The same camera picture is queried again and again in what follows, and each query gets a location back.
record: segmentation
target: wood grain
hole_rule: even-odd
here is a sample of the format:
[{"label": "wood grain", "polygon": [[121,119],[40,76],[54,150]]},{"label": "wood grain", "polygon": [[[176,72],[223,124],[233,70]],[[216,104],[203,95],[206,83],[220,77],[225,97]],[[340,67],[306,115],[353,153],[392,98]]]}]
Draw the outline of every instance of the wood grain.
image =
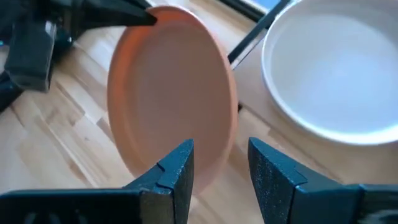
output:
[{"label": "wood grain", "polygon": [[[226,52],[254,24],[211,0],[156,0],[198,16]],[[0,115],[0,193],[15,189],[120,187],[134,180],[114,145],[106,108],[113,50],[124,27],[84,33],[55,67],[49,93],[25,91]],[[7,48],[0,49],[0,70]],[[252,189],[246,138],[266,130],[242,124],[230,163],[215,183],[192,199],[190,223],[263,223]]]}]

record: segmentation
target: bowl rim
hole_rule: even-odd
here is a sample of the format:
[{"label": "bowl rim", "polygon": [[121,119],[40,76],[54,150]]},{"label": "bowl rim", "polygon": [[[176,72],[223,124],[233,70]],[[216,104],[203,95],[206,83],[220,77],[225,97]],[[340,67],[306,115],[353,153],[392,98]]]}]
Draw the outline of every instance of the bowl rim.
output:
[{"label": "bowl rim", "polygon": [[[287,115],[295,124],[298,124],[303,129],[310,131],[311,133],[333,141],[339,142],[348,145],[354,146],[374,146],[380,144],[387,144],[391,142],[395,142],[398,140],[398,135],[394,133],[398,133],[398,126],[393,127],[387,130],[380,130],[377,133],[369,133],[369,134],[338,134],[336,131],[330,131],[327,129],[319,128],[316,125],[313,125],[307,122],[305,119],[301,118],[297,115],[293,110],[291,110],[288,104],[280,97],[279,92],[277,90],[276,85],[272,81],[272,75],[267,73],[269,69],[266,68],[266,63],[268,61],[268,57],[266,55],[272,55],[272,45],[270,43],[270,36],[278,33],[281,28],[281,24],[284,19],[287,19],[294,15],[294,11],[292,9],[305,7],[307,4],[311,4],[313,2],[317,2],[318,4],[324,2],[327,4],[339,4],[341,1],[329,1],[329,0],[295,0],[292,1],[287,7],[285,7],[280,14],[275,17],[275,21],[270,26],[262,45],[261,50],[261,72],[262,72],[262,80],[271,94],[272,100],[275,102],[275,105],[282,110],[283,113]],[[374,2],[374,0],[363,0],[362,2]],[[398,5],[398,1],[388,1],[389,4]]]}]

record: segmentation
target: orange plate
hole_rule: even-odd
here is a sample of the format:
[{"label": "orange plate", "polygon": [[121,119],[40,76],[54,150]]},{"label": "orange plate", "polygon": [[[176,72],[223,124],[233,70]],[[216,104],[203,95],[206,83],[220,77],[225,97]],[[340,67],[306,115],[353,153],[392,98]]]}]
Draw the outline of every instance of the orange plate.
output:
[{"label": "orange plate", "polygon": [[126,29],[113,54],[112,133],[135,176],[193,138],[198,194],[226,163],[234,141],[238,101],[231,66],[193,14],[172,6],[148,11],[156,25]]}]

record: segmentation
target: white bowl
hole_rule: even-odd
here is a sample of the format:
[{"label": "white bowl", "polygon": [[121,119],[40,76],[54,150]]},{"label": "white bowl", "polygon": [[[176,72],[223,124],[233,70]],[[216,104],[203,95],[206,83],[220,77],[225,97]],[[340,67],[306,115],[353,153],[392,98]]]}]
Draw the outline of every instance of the white bowl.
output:
[{"label": "white bowl", "polygon": [[398,1],[295,2],[261,60],[275,102],[307,130],[347,144],[398,140]]}]

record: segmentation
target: wooden surface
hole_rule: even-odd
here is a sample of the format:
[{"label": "wooden surface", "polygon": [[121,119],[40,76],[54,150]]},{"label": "wooden surface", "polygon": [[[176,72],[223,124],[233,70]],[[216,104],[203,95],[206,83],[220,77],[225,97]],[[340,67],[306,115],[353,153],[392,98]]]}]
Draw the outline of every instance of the wooden surface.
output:
[{"label": "wooden surface", "polygon": [[[227,52],[254,26],[218,2],[168,3],[201,18]],[[26,91],[0,115],[0,193],[121,187],[134,180],[113,143],[106,112],[109,63],[123,30],[115,27],[85,33],[56,67],[49,93]],[[1,66],[6,54],[6,48],[0,49]],[[245,150],[252,131],[267,136],[268,129],[261,123],[252,127],[256,122],[251,118],[243,114],[239,120],[243,122],[239,140],[223,173],[192,198],[190,223],[263,223]]]},{"label": "wooden surface", "polygon": [[263,40],[235,68],[241,104],[283,136],[285,151],[345,184],[398,184],[398,142],[374,147],[337,144],[298,127],[275,106],[261,74]]}]

